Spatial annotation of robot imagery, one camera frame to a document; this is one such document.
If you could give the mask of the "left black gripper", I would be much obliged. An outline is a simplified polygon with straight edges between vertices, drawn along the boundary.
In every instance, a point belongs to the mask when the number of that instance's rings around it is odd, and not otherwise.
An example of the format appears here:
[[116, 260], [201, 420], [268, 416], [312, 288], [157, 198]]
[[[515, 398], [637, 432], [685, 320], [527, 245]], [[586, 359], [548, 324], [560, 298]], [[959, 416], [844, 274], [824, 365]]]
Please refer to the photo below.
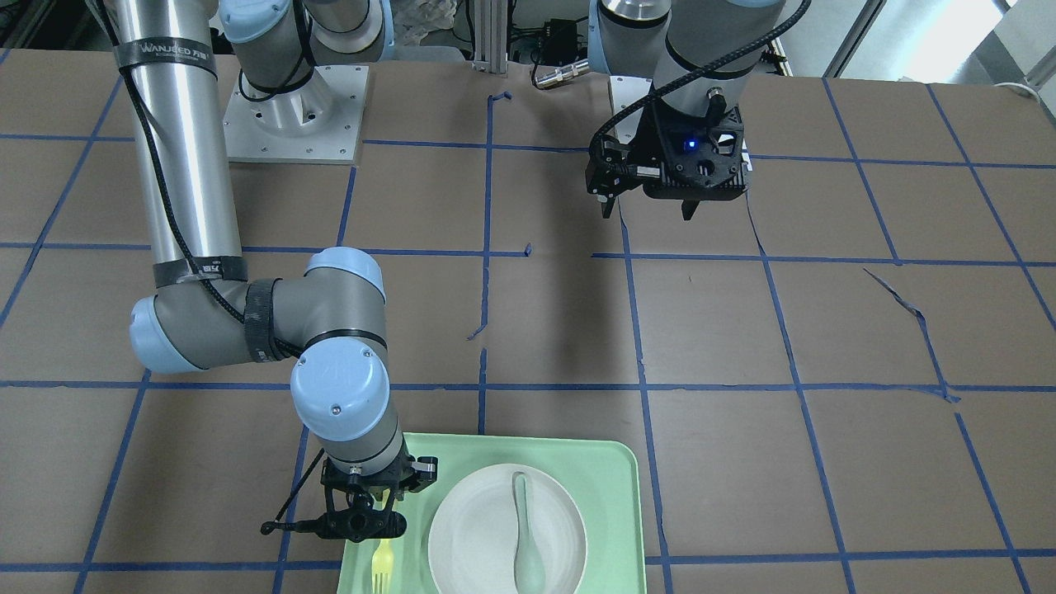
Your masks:
[[[725, 99], [708, 99], [702, 115], [658, 99], [642, 109], [629, 145], [614, 136], [592, 140], [586, 189], [609, 219], [619, 196], [640, 185], [746, 186], [743, 140], [740, 113]], [[693, 219], [698, 206], [697, 200], [683, 200], [683, 221]]]

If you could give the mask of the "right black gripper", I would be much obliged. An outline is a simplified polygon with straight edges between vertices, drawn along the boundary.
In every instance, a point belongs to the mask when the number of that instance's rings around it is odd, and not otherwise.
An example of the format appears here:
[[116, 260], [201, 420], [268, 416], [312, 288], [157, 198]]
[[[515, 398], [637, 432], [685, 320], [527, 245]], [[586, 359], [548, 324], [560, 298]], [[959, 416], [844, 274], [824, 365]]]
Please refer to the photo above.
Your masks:
[[346, 464], [328, 456], [320, 482], [325, 488], [343, 493], [358, 489], [375, 497], [389, 490], [390, 496], [403, 500], [409, 488], [411, 493], [421, 493], [437, 481], [438, 463], [436, 456], [416, 459], [401, 450], [384, 469], [367, 474], [365, 466]]

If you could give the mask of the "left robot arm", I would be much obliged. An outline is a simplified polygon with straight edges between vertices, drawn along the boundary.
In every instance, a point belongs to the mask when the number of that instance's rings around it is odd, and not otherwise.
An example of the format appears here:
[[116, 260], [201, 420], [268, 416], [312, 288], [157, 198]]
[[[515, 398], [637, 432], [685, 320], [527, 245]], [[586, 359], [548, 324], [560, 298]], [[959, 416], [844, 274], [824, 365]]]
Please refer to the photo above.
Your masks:
[[586, 188], [604, 218], [624, 192], [679, 200], [684, 219], [705, 200], [734, 200], [751, 167], [739, 110], [763, 49], [800, 19], [782, 1], [592, 1], [588, 63], [648, 90], [615, 104], [589, 143]]

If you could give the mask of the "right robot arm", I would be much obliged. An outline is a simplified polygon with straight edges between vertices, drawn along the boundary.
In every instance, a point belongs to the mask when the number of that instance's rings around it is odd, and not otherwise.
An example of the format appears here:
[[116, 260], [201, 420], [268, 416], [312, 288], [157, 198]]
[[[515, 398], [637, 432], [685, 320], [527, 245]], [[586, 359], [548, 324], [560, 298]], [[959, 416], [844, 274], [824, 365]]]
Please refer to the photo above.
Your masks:
[[189, 375], [291, 361], [293, 405], [327, 456], [335, 488], [372, 499], [423, 490], [437, 459], [408, 450], [391, 394], [388, 304], [380, 264], [329, 247], [302, 273], [256, 278], [233, 190], [230, 120], [214, 27], [233, 47], [247, 112], [293, 136], [336, 130], [335, 94], [314, 63], [315, 26], [380, 42], [382, 7], [327, 16], [319, 1], [98, 1], [132, 106], [154, 292], [131, 312], [144, 367]]

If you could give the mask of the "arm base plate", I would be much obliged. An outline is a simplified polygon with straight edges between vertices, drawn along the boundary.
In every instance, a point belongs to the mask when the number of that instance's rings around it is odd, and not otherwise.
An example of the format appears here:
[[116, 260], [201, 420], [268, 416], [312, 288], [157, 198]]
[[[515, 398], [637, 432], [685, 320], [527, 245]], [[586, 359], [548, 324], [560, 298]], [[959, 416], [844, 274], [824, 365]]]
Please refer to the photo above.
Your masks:
[[355, 164], [370, 69], [324, 64], [307, 83], [264, 101], [238, 78], [223, 117], [228, 157], [241, 163]]
[[[630, 76], [610, 76], [611, 112], [617, 114], [628, 105], [648, 94], [652, 87], [650, 78], [631, 78]], [[633, 138], [644, 109], [634, 111], [615, 126], [619, 136]]]

